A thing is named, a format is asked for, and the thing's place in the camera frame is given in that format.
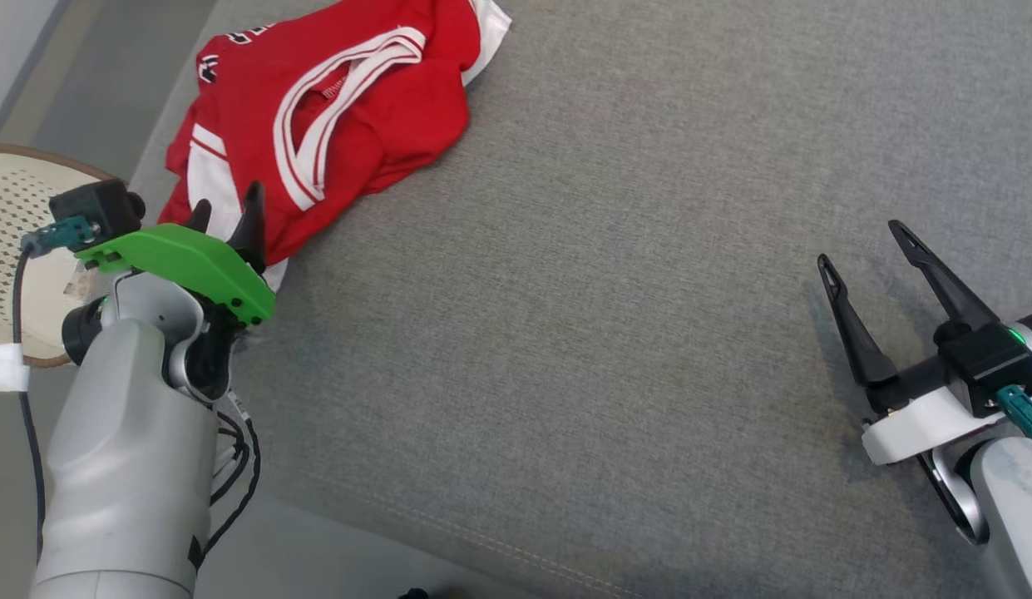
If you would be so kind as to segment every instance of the black cable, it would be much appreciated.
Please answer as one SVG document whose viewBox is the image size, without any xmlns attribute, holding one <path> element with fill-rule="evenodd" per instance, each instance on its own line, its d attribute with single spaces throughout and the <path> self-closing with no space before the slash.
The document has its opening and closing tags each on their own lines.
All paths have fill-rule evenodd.
<svg viewBox="0 0 1032 599">
<path fill-rule="evenodd" d="M 238 502 L 238 507 L 231 511 L 231 515 L 227 516 L 224 521 L 223 526 L 217 529 L 216 533 L 208 538 L 208 543 L 204 546 L 203 555 L 201 559 L 204 559 L 204 555 L 208 555 L 208 550 L 217 544 L 220 537 L 224 536 L 227 529 L 231 528 L 234 521 L 237 519 L 241 512 L 246 510 L 247 505 L 250 504 L 250 500 L 253 499 L 253 494 L 257 492 L 257 482 L 260 482 L 260 439 L 257 439 L 257 431 L 253 428 L 253 418 L 247 417 L 247 431 L 250 431 L 250 441 L 253 444 L 253 477 L 250 478 L 250 488 L 247 488 L 247 493 L 241 497 L 241 501 Z"/>
<path fill-rule="evenodd" d="M 237 466 L 234 467 L 234 471 L 230 474 L 230 477 L 227 477 L 227 480 L 224 481 L 224 484 L 220 485 L 220 488 L 217 490 L 215 494 L 212 494 L 211 497 L 208 497 L 208 505 L 215 505 L 218 501 L 220 501 L 220 498 L 224 497 L 227 494 L 228 490 L 231 488 L 231 485 L 234 485 L 234 481 L 238 480 L 238 477 L 241 476 L 241 473 L 245 473 L 247 469 L 247 463 L 250 462 L 250 452 L 238 450 L 238 448 L 235 448 L 234 460 L 238 460 Z"/>
<path fill-rule="evenodd" d="M 234 418 L 227 416 L 226 413 L 217 412 L 217 417 L 224 421 L 225 424 L 230 425 L 230 429 L 220 429 L 220 433 L 234 437 L 234 455 L 231 455 L 231 460 L 237 460 L 237 466 L 234 467 L 234 471 L 227 477 L 223 485 L 212 496 L 208 496 L 208 505 L 215 505 L 220 498 L 224 497 L 228 490 L 234 485 L 234 482 L 238 480 L 241 473 L 245 473 L 247 469 L 247 463 L 250 462 L 250 454 L 246 451 L 247 443 L 246 436 L 243 436 L 241 427 L 235 423 Z"/>
<path fill-rule="evenodd" d="M 223 420 L 225 424 L 230 425 L 229 431 L 227 429 L 220 429 L 220 434 L 226 435 L 230 433 L 234 437 L 234 444 L 246 444 L 247 439 L 241 433 L 241 427 L 234 421 L 233 417 L 227 416 L 226 413 L 220 412 L 220 410 L 217 410 L 217 417 Z"/>
<path fill-rule="evenodd" d="M 24 289 L 24 269 L 32 256 L 25 251 L 17 262 L 13 275 L 13 344 L 21 344 L 21 293 Z M 46 482 L 43 478 L 43 455 L 39 451 L 39 437 L 32 418 L 32 405 L 28 403 L 28 391 L 21 391 L 21 417 L 28 434 L 28 450 L 32 452 L 32 471 L 36 475 L 36 564 L 43 554 L 43 519 L 46 519 Z"/>
</svg>

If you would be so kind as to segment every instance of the teal cable connector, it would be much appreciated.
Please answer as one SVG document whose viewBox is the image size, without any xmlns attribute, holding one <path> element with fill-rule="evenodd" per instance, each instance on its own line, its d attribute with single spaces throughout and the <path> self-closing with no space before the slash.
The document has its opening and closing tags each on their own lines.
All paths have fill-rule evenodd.
<svg viewBox="0 0 1032 599">
<path fill-rule="evenodd" d="M 1029 439 L 1032 439 L 1032 398 L 1026 395 L 1018 384 L 1009 384 L 996 391 L 1003 413 Z"/>
<path fill-rule="evenodd" d="M 89 221 L 83 216 L 72 216 L 24 235 L 21 239 L 21 251 L 39 258 L 59 247 L 83 246 L 91 239 L 94 239 L 94 230 Z"/>
</svg>

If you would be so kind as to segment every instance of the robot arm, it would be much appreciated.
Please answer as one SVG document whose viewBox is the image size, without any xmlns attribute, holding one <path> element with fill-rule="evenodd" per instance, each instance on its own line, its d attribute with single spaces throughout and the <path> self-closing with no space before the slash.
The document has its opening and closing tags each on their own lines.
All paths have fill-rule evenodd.
<svg viewBox="0 0 1032 599">
<path fill-rule="evenodd" d="M 29 254 L 68 246 L 116 274 L 62 329 L 79 371 L 47 454 L 55 490 L 33 598 L 188 598 L 216 540 L 215 404 L 234 341 L 273 307 L 259 276 L 263 193 L 252 187 L 227 244 L 203 233 L 206 201 L 186 227 L 139 230 L 135 199 L 120 182 L 80 187 L 52 200 L 57 223 L 26 238 Z"/>
<path fill-rule="evenodd" d="M 120 319 L 91 344 L 47 454 L 32 597 L 191 597 L 208 539 L 211 407 L 162 376 L 165 337 Z"/>
<path fill-rule="evenodd" d="M 864 448 L 874 464 L 917 460 L 957 530 L 982 549 L 994 596 L 1032 597 L 1032 315 L 1004 325 L 903 223 L 889 227 L 948 321 L 934 335 L 936 356 L 898 371 L 819 256 L 851 373 L 877 413 L 864 422 Z M 949 444 L 1008 420 L 1028 439 L 994 439 L 945 464 Z"/>
</svg>

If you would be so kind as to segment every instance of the white label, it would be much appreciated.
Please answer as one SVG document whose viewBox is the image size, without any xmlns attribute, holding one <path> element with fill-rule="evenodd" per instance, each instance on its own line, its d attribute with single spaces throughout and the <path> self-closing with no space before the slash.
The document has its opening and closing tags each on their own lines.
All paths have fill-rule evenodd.
<svg viewBox="0 0 1032 599">
<path fill-rule="evenodd" d="M 71 273 L 71 279 L 67 285 L 64 285 L 64 294 L 72 296 L 79 302 L 87 302 L 91 296 L 95 273 L 97 271 L 88 271 L 83 262 L 75 262 L 75 270 Z"/>
<path fill-rule="evenodd" d="M 241 420 L 250 420 L 250 414 L 246 411 L 246 407 L 241 405 L 241 400 L 234 395 L 234 391 L 227 393 L 227 397 L 231 400 L 231 404 L 234 406 L 234 409 L 238 410 L 238 416 L 241 416 Z"/>
</svg>

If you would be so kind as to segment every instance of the gray fabric surface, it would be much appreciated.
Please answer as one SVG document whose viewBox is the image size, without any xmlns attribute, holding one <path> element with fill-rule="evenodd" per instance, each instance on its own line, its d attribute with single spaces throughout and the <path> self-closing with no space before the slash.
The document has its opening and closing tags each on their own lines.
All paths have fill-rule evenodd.
<svg viewBox="0 0 1032 599">
<path fill-rule="evenodd" d="M 465 136 L 292 261 L 238 365 L 264 484 L 556 597 L 982 595 L 859 444 L 815 255 L 900 365 L 942 312 L 892 217 L 1032 311 L 1032 1 L 502 5 Z"/>
</svg>

